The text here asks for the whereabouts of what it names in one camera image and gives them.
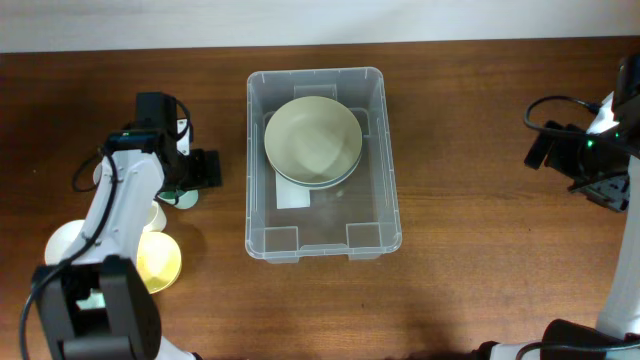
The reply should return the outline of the clear plastic storage container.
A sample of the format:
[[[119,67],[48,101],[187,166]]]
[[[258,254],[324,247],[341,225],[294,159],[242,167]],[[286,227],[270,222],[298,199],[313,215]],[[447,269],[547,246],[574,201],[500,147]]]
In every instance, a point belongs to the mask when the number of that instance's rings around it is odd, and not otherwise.
[[[272,115],[305,96],[338,101],[363,131],[363,156],[342,183],[310,190],[308,208],[276,206],[275,172],[264,148]],[[259,71],[247,80],[247,198],[245,248],[269,263],[346,255],[375,259],[402,244],[384,77],[374,67]]]

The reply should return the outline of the green cup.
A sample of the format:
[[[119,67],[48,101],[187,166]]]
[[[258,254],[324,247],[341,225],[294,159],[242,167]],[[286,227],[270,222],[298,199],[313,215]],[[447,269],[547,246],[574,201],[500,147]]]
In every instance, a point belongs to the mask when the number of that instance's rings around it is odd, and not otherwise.
[[[199,192],[197,190],[167,191],[159,193],[157,198],[176,209],[186,210],[196,205],[199,200]]]

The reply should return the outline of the white bowl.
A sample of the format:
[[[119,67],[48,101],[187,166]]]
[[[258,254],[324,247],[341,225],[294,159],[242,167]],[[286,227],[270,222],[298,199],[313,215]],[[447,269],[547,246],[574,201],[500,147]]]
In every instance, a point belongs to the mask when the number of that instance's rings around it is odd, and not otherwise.
[[[73,220],[59,227],[50,236],[44,252],[46,265],[55,265],[62,260],[64,252],[79,235],[83,225],[84,220]]]

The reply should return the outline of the grey cup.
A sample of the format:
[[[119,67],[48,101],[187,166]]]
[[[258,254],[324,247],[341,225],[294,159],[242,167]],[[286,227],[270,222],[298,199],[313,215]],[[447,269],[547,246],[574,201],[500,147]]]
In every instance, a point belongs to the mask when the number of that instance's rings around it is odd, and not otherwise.
[[[92,174],[92,179],[95,185],[98,185],[100,183],[101,177],[102,177],[102,164],[99,163],[96,165]]]

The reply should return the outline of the blue bowl plate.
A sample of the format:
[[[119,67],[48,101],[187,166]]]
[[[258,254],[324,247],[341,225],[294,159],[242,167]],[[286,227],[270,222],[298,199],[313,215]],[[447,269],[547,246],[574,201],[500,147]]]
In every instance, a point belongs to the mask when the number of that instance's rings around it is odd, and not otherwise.
[[[331,187],[334,187],[340,183],[342,183],[343,181],[345,181],[348,177],[350,177],[355,170],[357,169],[357,167],[360,164],[360,161],[362,159],[363,156],[363,151],[360,152],[360,154],[358,155],[357,160],[355,161],[355,163],[342,175],[340,175],[339,177],[332,179],[330,181],[326,181],[326,182],[321,182],[321,183],[305,183],[305,182],[300,182],[297,180],[293,180],[287,176],[285,176],[282,172],[280,172],[278,169],[276,169],[270,162],[270,166],[273,169],[273,171],[275,172],[275,174],[279,175],[280,177],[282,177],[285,181],[288,181],[289,183],[292,183],[296,186],[302,187],[302,188],[306,188],[306,189],[310,189],[310,190],[324,190],[324,189],[328,189]]]

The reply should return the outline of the white label in container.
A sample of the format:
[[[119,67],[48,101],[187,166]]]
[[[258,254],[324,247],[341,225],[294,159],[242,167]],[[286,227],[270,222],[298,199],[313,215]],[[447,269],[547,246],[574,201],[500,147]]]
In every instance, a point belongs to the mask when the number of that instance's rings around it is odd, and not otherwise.
[[[282,209],[308,208],[311,204],[310,190],[296,185],[284,178],[280,173],[276,180],[276,206]]]

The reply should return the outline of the yellow bowl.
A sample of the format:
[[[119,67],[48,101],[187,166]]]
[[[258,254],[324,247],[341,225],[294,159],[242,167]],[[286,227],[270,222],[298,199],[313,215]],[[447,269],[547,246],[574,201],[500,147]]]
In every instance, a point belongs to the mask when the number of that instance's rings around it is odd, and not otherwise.
[[[182,269],[177,242],[163,232],[144,232],[137,252],[137,271],[150,294],[173,285]]]

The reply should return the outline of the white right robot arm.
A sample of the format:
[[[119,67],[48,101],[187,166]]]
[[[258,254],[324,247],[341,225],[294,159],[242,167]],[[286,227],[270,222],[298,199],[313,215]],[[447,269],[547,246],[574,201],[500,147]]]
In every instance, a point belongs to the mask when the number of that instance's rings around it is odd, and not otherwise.
[[[623,212],[626,224],[611,290],[594,327],[552,321],[539,340],[485,342],[474,359],[636,359],[639,356],[639,90],[619,88],[601,103],[588,129],[547,122],[527,166],[549,166],[573,179],[572,191]]]

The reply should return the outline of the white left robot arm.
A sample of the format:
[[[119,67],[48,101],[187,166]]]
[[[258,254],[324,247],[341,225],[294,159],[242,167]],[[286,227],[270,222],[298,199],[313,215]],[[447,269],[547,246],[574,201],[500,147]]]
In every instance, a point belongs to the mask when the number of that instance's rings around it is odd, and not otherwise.
[[[54,359],[195,359],[162,334],[159,310],[136,269],[143,228],[168,176],[184,169],[165,130],[111,134],[82,229],[57,265],[40,266],[37,306]]]

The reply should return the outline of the cream cup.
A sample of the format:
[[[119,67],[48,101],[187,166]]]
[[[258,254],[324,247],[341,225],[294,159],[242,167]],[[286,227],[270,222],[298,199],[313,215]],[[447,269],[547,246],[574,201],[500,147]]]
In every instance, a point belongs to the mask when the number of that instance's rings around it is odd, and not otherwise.
[[[156,201],[151,203],[146,224],[143,227],[144,232],[161,232],[167,225],[167,218],[160,204]]]

